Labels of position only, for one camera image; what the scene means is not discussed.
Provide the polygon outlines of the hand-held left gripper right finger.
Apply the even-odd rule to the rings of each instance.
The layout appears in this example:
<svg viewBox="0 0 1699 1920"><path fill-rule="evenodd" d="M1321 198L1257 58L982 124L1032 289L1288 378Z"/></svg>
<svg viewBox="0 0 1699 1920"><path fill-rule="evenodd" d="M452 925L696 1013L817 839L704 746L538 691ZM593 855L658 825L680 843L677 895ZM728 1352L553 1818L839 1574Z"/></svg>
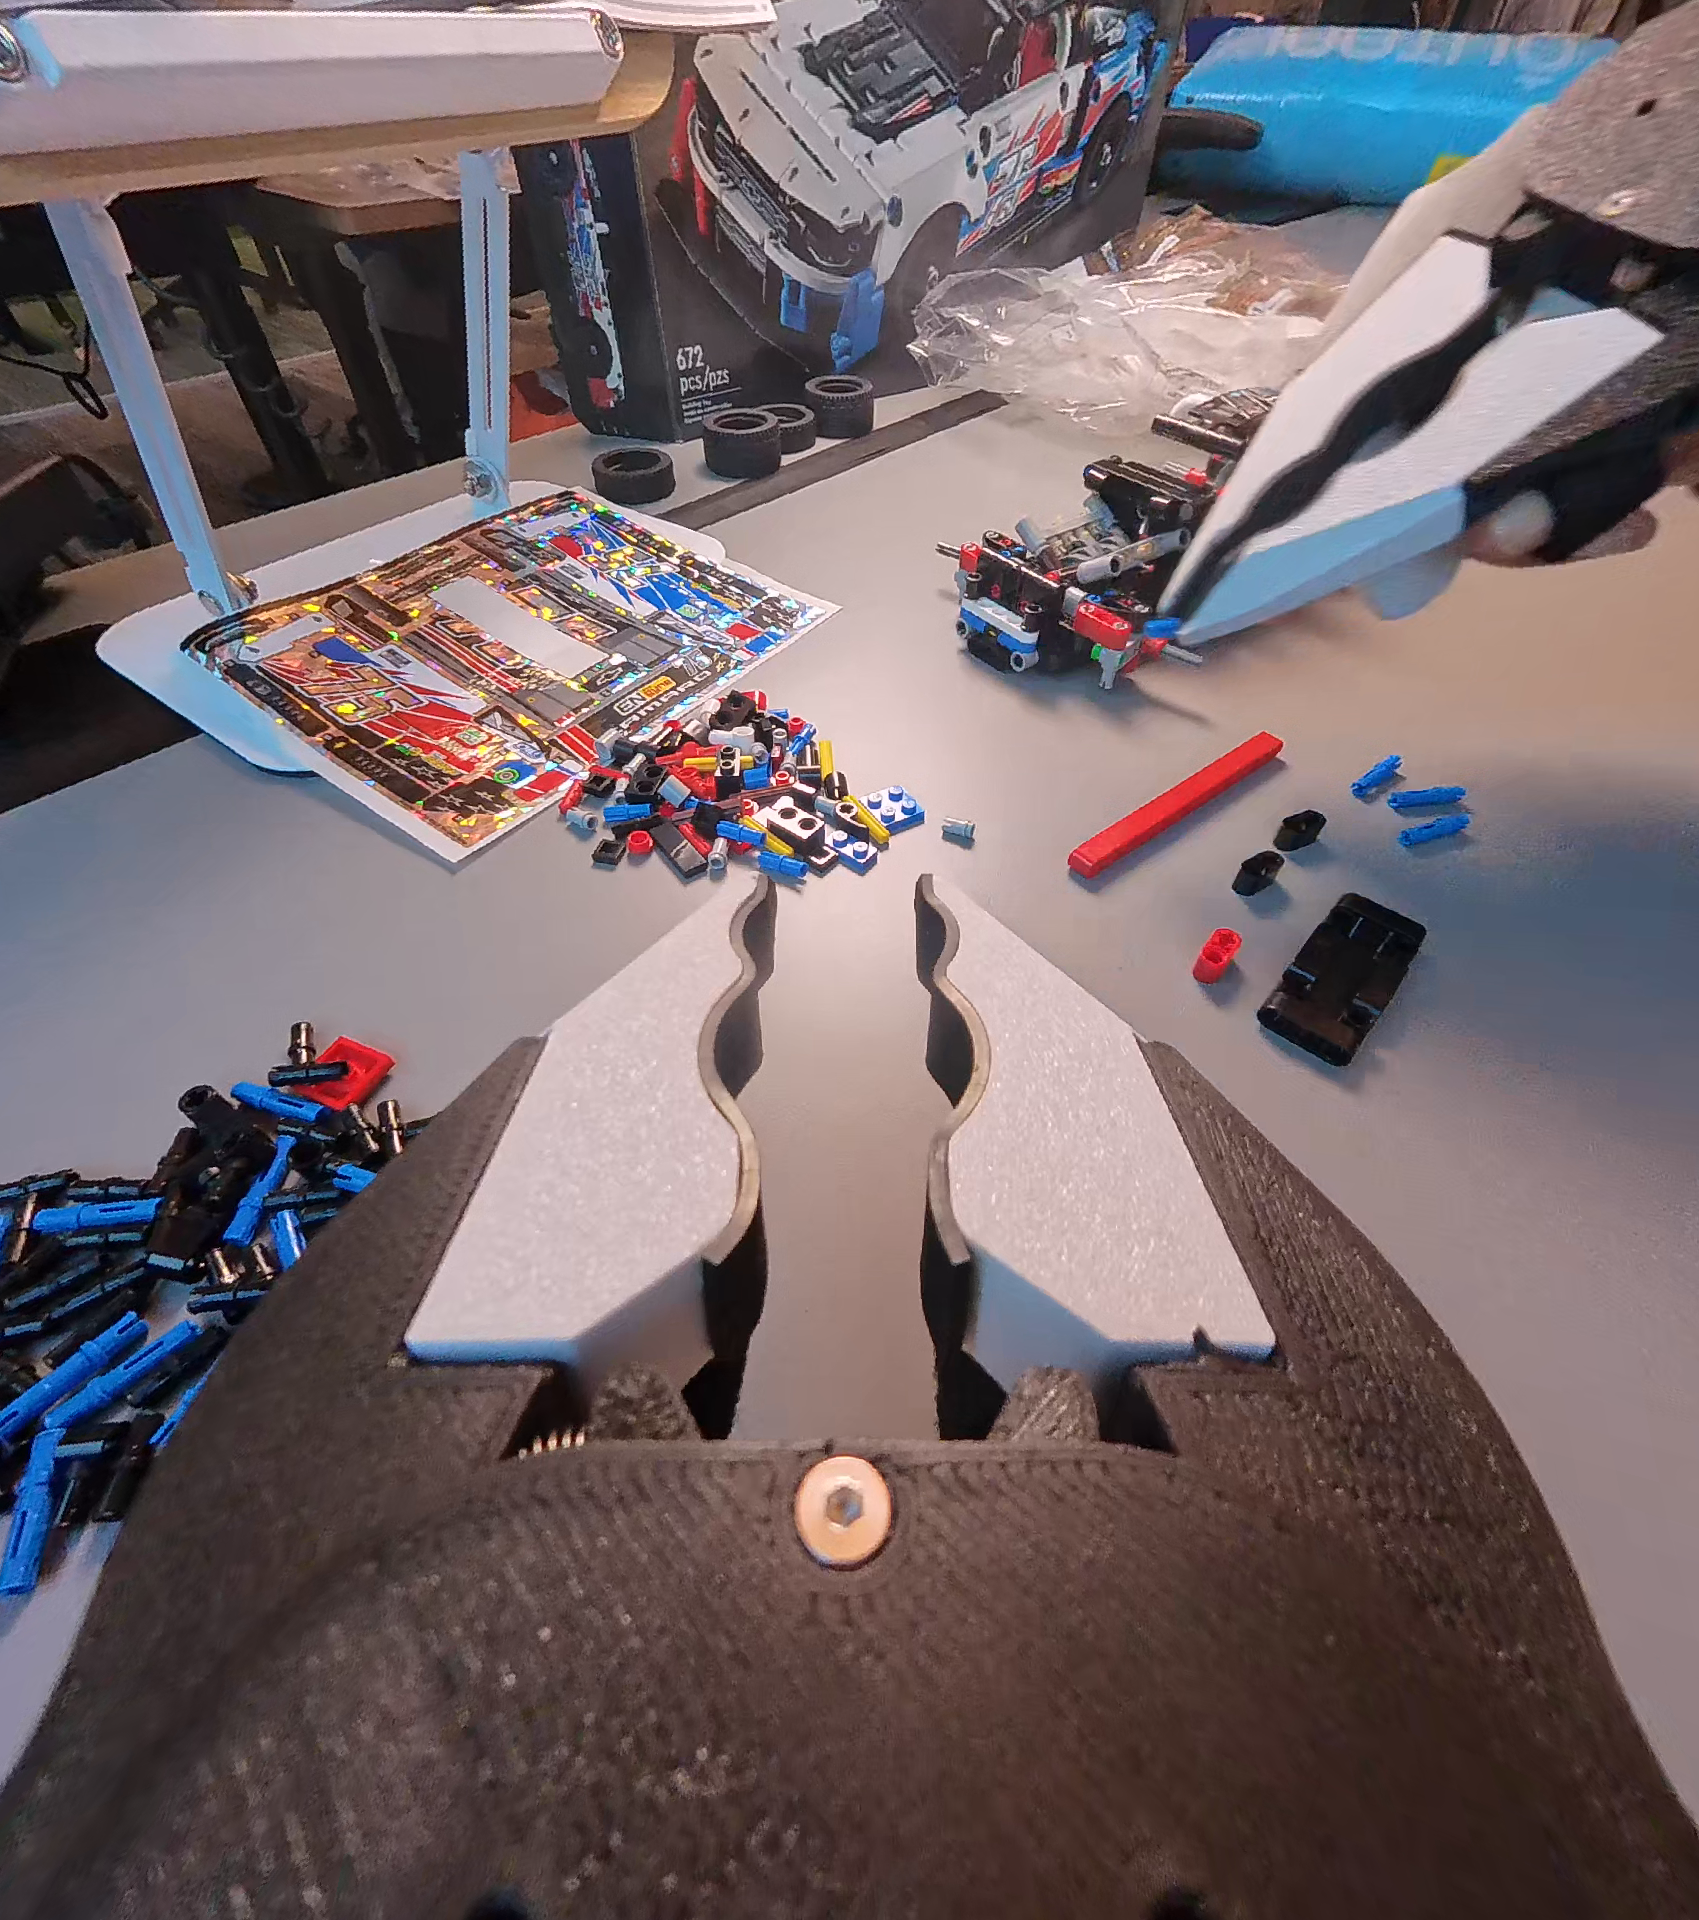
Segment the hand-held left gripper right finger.
<svg viewBox="0 0 1699 1920"><path fill-rule="evenodd" d="M1098 1430L1139 1365L1267 1365L1277 1328L1139 1032L931 874L913 939L950 1102L918 1260L935 1427L991 1430L1032 1368L1074 1374Z"/></svg>

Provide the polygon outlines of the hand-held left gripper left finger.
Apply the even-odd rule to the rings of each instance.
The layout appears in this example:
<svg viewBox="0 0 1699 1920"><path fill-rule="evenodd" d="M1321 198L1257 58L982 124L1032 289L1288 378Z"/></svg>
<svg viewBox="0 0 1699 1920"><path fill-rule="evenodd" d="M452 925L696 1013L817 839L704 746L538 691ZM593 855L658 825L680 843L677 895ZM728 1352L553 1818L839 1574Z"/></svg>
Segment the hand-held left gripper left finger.
<svg viewBox="0 0 1699 1920"><path fill-rule="evenodd" d="M761 1068L777 891L717 895L542 1035L404 1335L541 1364L588 1405L628 1365L729 1433L766 1305Z"/></svg>

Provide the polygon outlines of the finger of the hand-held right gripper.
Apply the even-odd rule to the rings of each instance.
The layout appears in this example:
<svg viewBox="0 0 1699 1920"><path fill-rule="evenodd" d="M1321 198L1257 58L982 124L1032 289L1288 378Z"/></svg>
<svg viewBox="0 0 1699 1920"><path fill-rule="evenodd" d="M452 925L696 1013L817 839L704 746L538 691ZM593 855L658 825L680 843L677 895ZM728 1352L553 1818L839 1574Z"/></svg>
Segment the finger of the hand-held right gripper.
<svg viewBox="0 0 1699 1920"><path fill-rule="evenodd" d="M1355 426L1418 426L1465 362L1517 323L1499 320L1489 244L1528 198L1526 161L1526 153L1482 153L1400 207L1358 264L1318 356L1267 410L1193 544L1214 530L1245 460L1282 460L1282 429L1297 431L1303 452L1329 448L1333 460L1351 459ZM1421 606L1451 582L1458 541L1358 586L1374 606Z"/></svg>
<svg viewBox="0 0 1699 1920"><path fill-rule="evenodd" d="M1282 460L1245 460L1189 549L1172 643L1203 650L1458 541L1465 484L1492 456L1657 342L1622 308L1550 301L1482 345L1418 426L1355 426L1351 459L1282 429Z"/></svg>

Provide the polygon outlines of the black toy panel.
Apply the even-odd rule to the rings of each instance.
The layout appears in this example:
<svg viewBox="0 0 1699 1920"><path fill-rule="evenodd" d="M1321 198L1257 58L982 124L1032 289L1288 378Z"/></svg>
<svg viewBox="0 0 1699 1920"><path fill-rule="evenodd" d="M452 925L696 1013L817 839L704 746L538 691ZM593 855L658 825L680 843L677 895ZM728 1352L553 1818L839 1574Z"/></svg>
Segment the black toy panel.
<svg viewBox="0 0 1699 1920"><path fill-rule="evenodd" d="M1329 1068L1351 1068L1421 951L1428 927L1341 895L1257 1009L1262 1032Z"/></svg>

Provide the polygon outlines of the partly built toy car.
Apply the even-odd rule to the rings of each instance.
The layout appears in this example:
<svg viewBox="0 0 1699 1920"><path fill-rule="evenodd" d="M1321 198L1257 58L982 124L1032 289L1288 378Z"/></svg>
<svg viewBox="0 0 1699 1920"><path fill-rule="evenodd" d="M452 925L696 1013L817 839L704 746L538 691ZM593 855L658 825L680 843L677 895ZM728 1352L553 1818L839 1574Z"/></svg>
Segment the partly built toy car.
<svg viewBox="0 0 1699 1920"><path fill-rule="evenodd" d="M1196 662L1142 625L1163 618L1175 571L1273 400L1264 388L1182 397L1152 423L1181 460L1105 452L1083 467L1075 514L943 545L966 652L1005 676L1093 669L1105 688L1144 662Z"/></svg>

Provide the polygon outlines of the long red toy beam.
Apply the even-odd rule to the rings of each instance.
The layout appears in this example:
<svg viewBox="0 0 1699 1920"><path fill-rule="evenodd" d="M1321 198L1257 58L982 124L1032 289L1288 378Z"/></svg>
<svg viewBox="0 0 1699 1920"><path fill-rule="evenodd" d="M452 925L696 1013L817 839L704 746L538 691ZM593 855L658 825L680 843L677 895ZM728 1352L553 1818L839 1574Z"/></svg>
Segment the long red toy beam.
<svg viewBox="0 0 1699 1920"><path fill-rule="evenodd" d="M1075 851L1068 852L1068 873L1079 881L1108 874L1172 828L1181 828L1196 813L1234 794L1240 783L1278 759L1282 748L1284 741L1273 733L1245 739L1227 754L1198 766L1148 804L1079 843Z"/></svg>

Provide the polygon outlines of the pile of mixed toy bricks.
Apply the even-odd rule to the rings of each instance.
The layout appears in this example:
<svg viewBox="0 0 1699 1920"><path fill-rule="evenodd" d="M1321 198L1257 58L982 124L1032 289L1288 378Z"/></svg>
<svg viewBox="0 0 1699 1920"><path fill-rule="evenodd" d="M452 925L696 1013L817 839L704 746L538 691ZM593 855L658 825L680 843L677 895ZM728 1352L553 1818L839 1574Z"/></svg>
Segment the pile of mixed toy bricks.
<svg viewBox="0 0 1699 1920"><path fill-rule="evenodd" d="M774 887L870 874L927 822L903 783L857 785L833 739L806 715L733 685L651 728L564 739L552 810L600 869L658 861L680 881L754 869Z"/></svg>

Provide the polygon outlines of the pile of blue black pins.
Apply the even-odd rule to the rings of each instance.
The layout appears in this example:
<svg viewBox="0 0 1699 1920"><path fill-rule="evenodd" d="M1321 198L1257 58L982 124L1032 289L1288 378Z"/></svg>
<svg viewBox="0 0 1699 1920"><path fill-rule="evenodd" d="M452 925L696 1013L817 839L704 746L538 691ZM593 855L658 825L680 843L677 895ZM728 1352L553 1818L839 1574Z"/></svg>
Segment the pile of blue black pins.
<svg viewBox="0 0 1699 1920"><path fill-rule="evenodd" d="M231 1087L186 1087L140 1175L0 1183L0 1607L122 1522L238 1328L434 1125L396 1060L306 1020Z"/></svg>

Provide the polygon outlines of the black toy set box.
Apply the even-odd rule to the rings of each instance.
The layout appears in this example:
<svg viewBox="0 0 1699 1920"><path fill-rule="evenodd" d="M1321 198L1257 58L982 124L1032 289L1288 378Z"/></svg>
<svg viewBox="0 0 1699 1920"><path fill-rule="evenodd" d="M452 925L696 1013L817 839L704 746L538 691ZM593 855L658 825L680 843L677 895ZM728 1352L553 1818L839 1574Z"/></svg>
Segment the black toy set box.
<svg viewBox="0 0 1699 1920"><path fill-rule="evenodd" d="M515 152L573 416L696 440L825 377L916 388L951 275L1135 228L1182 4L774 4L676 41L637 131Z"/></svg>

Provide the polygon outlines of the blue bag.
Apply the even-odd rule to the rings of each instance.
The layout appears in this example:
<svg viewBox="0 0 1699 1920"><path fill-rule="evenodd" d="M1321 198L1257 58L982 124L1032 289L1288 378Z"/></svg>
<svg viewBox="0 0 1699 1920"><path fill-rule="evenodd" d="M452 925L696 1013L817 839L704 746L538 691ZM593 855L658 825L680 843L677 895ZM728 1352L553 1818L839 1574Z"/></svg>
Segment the blue bag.
<svg viewBox="0 0 1699 1920"><path fill-rule="evenodd" d="M1609 38L1237 26L1172 89L1172 111L1259 127L1248 152L1163 152L1156 182L1214 202L1391 207L1482 153L1614 53Z"/></svg>

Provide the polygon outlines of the crumpled clear plastic bag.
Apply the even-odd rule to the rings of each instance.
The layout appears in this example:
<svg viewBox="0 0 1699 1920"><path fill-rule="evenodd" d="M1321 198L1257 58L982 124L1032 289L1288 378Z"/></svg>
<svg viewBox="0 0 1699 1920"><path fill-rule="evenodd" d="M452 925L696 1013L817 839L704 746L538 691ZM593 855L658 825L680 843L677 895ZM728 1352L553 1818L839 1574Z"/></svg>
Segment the crumpled clear plastic bag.
<svg viewBox="0 0 1699 1920"><path fill-rule="evenodd" d="M943 276L910 316L907 353L935 388L1148 426L1189 397L1277 392L1315 356L1345 286L1289 228L1190 207L1063 267Z"/></svg>

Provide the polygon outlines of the holographic sticker sheet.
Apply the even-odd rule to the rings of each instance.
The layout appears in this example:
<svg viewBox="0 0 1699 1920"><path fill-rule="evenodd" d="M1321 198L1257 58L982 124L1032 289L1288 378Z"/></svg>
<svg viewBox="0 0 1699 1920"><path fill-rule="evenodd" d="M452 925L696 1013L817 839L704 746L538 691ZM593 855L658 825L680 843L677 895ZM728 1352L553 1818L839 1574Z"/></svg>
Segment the holographic sticker sheet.
<svg viewBox="0 0 1699 1920"><path fill-rule="evenodd" d="M757 682L836 603L590 490L542 490L199 622L181 655L291 766L460 861L607 746L647 746Z"/></svg>

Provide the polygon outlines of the instruction booklet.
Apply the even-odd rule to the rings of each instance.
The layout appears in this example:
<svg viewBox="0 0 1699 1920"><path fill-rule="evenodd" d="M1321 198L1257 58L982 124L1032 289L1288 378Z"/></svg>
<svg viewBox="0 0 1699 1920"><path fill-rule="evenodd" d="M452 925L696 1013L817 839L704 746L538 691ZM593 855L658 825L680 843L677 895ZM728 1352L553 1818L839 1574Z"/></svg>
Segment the instruction booklet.
<svg viewBox="0 0 1699 1920"><path fill-rule="evenodd" d="M542 4L542 8L596 10L619 30L666 35L762 30L777 19L777 4Z"/></svg>

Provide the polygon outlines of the white book stand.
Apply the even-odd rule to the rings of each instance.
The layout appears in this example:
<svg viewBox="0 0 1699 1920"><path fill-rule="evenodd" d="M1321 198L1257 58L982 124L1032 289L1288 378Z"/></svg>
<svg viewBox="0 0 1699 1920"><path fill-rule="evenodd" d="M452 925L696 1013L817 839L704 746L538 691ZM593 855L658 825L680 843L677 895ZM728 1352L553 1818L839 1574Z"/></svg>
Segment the white book stand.
<svg viewBox="0 0 1699 1920"><path fill-rule="evenodd" d="M651 120L680 35L541 4L0 4L0 207L40 207L198 614L256 589L221 560L132 298L113 201L349 159L450 157L472 419L463 504L508 504L508 212L515 145Z"/></svg>

